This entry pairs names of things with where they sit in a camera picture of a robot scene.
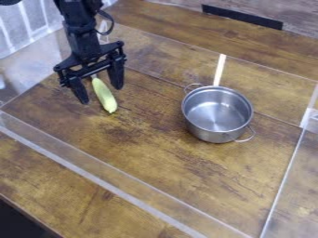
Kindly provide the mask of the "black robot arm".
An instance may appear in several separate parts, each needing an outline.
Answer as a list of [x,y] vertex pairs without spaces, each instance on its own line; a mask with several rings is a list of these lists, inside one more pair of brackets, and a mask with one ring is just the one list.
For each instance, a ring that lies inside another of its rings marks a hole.
[[109,72],[115,89],[125,85],[123,41],[102,45],[98,34],[109,35],[114,30],[114,18],[102,10],[102,0],[54,0],[63,16],[63,28],[71,47],[70,57],[60,62],[54,71],[60,78],[60,86],[68,87],[82,104],[90,102],[82,79]]

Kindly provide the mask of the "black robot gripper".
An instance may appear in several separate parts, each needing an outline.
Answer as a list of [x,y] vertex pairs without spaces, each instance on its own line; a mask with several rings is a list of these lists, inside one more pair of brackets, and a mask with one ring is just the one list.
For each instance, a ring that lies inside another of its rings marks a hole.
[[99,43],[95,19],[90,19],[86,23],[64,20],[63,28],[71,55],[54,70],[59,74],[60,85],[71,87],[79,102],[87,104],[90,98],[82,78],[106,70],[114,88],[119,90],[125,86],[125,43],[122,41],[106,45]]

